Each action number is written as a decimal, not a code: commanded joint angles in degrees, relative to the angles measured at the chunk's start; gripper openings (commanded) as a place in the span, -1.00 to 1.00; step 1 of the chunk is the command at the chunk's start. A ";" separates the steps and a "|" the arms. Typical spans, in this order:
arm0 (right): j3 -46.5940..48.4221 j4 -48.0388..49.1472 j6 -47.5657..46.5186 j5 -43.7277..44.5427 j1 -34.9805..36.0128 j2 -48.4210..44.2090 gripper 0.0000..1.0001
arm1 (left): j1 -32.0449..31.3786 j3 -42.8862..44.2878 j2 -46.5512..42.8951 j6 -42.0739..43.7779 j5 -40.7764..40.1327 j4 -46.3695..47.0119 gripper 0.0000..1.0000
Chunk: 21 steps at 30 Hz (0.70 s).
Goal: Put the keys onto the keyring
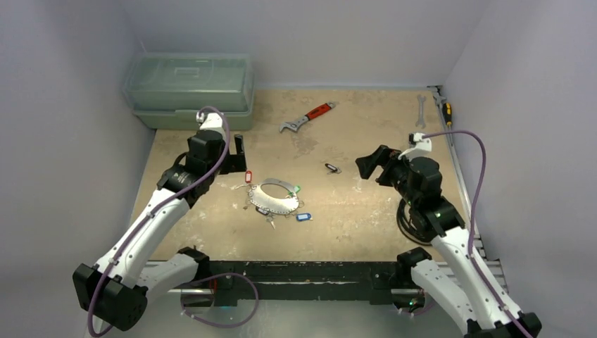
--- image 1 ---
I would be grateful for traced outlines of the large perforated metal keyring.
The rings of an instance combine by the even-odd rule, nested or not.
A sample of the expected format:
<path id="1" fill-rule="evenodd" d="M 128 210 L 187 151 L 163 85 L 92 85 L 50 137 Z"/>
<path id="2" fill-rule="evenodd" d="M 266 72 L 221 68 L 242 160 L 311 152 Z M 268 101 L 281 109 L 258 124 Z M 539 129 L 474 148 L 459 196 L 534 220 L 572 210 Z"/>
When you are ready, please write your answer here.
<path id="1" fill-rule="evenodd" d="M 271 196 L 263 190 L 266 185 L 284 188 L 287 195 L 284 198 Z M 298 209 L 300 205 L 295 186 L 275 178 L 268 178 L 258 184 L 252 184 L 247 191 L 247 196 L 254 206 L 277 215 L 289 215 Z"/>

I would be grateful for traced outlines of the blue key tag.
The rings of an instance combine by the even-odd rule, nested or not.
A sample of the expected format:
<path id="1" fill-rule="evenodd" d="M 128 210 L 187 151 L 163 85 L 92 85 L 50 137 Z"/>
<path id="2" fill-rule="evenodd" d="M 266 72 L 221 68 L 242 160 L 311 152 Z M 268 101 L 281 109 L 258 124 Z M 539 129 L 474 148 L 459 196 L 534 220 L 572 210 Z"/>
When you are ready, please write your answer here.
<path id="1" fill-rule="evenodd" d="M 311 220 L 312 215 L 310 213 L 299 213 L 296 215 L 296 220 L 299 222 Z"/>

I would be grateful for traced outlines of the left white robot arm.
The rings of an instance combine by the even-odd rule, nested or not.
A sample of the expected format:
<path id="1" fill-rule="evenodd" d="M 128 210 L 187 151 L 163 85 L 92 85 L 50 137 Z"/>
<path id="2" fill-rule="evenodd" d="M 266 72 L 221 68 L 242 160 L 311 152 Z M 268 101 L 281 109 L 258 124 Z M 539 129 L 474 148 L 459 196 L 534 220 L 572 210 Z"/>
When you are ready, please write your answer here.
<path id="1" fill-rule="evenodd" d="M 78 301 L 88 312 L 91 337 L 101 337 L 114 327 L 131 329 L 154 299 L 174 287 L 188 283 L 200 288 L 219 277 L 212 273 L 209 257 L 191 247 L 180 249 L 160 266 L 146 266 L 166 234 L 217 175 L 247 169 L 240 134 L 204 130 L 187 142 L 188 151 L 162 174 L 130 229 L 94 265 L 80 264 L 73 273 Z"/>

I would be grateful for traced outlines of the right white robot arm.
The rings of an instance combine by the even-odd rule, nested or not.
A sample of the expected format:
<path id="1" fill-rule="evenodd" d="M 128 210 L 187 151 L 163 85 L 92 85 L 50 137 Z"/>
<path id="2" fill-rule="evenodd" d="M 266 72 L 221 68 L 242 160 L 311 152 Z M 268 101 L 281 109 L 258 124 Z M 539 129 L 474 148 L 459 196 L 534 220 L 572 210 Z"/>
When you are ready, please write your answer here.
<path id="1" fill-rule="evenodd" d="M 415 229 L 440 254 L 453 273 L 446 276 L 430 254 L 418 247 L 397 257 L 395 276 L 406 287 L 421 287 L 451 317 L 464 337 L 537 337 L 542 329 L 535 313 L 525 313 L 502 288 L 478 250 L 454 205 L 442 194 L 439 164 L 428 157 L 409 158 L 381 145 L 356 159 L 368 179 L 393 187 L 408 207 Z"/>

